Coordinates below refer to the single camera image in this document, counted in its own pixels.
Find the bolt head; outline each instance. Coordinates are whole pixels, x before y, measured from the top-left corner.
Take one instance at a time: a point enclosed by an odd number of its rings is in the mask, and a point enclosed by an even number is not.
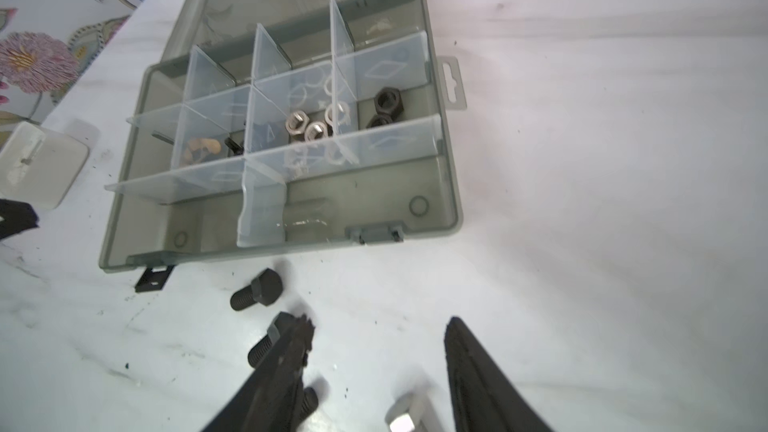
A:
[[[265,268],[250,284],[254,300],[263,305],[273,304],[283,293],[283,280],[271,268]]]
[[[280,312],[275,316],[272,323],[266,330],[266,336],[270,338],[272,344],[276,344],[280,336],[284,334],[294,323],[296,317],[288,312]]]

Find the white table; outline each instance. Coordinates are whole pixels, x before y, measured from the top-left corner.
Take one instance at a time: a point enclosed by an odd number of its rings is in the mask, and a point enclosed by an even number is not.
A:
[[[185,264],[136,295],[140,272],[97,266],[103,185],[183,2],[146,0],[45,123],[91,155],[0,245],[0,430],[199,430],[302,304],[328,385],[306,430],[384,430],[419,385],[452,430],[454,314],[558,432],[764,430],[768,0],[428,0],[469,103],[461,231]],[[278,262],[276,305],[229,310]]]

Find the gray plastic box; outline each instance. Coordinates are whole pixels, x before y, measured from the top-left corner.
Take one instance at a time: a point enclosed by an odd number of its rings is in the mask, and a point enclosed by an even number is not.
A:
[[[187,0],[145,74],[100,266],[401,242],[461,223],[426,0]],[[395,123],[367,129],[401,91]],[[289,138],[294,110],[333,135]],[[224,145],[230,138],[244,153]]]

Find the black hex bolt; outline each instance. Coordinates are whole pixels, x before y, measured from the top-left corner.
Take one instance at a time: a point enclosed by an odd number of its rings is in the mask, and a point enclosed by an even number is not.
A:
[[[256,345],[248,352],[248,364],[251,367],[256,366],[261,362],[267,352],[270,351],[272,346],[280,339],[282,333],[293,325],[296,321],[296,317],[288,312],[280,312],[273,319],[270,326],[266,329],[266,335],[262,339],[256,342]]]
[[[231,137],[224,139],[224,144],[232,151],[233,156],[242,156],[245,149]]]
[[[301,410],[299,410],[299,422],[303,422],[317,410],[320,405],[320,399],[317,398],[317,392],[312,387],[304,389],[304,400],[301,401]]]
[[[283,281],[271,268],[265,268],[250,285],[232,294],[232,309],[241,311],[255,303],[272,305],[283,293]]]

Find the pink flower pattern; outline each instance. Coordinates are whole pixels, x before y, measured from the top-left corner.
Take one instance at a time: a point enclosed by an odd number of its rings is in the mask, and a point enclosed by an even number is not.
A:
[[[26,93],[53,90],[78,78],[78,61],[48,34],[9,34],[0,41],[0,75]]]

